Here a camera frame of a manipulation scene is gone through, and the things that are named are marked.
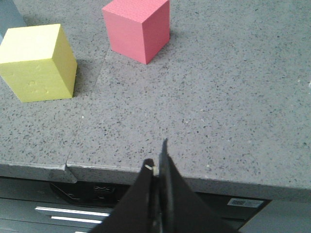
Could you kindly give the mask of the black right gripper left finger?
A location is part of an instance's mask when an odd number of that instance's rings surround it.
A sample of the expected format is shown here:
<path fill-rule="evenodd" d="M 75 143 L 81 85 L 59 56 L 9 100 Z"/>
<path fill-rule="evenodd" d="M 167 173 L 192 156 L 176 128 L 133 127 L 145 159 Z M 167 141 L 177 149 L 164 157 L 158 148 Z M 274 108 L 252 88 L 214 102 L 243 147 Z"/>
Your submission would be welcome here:
<path fill-rule="evenodd" d="M 145 159 L 134 184 L 92 233 L 159 233 L 159 185 L 154 162 Z"/>

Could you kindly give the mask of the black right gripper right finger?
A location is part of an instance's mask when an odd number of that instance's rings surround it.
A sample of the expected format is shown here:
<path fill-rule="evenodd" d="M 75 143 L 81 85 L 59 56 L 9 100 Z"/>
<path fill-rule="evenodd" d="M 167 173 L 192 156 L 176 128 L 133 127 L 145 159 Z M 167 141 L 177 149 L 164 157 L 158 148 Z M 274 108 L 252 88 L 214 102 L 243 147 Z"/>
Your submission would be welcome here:
<path fill-rule="evenodd" d="M 165 139 L 159 156 L 159 198 L 164 233 L 237 233 L 217 216 L 178 172 Z"/>

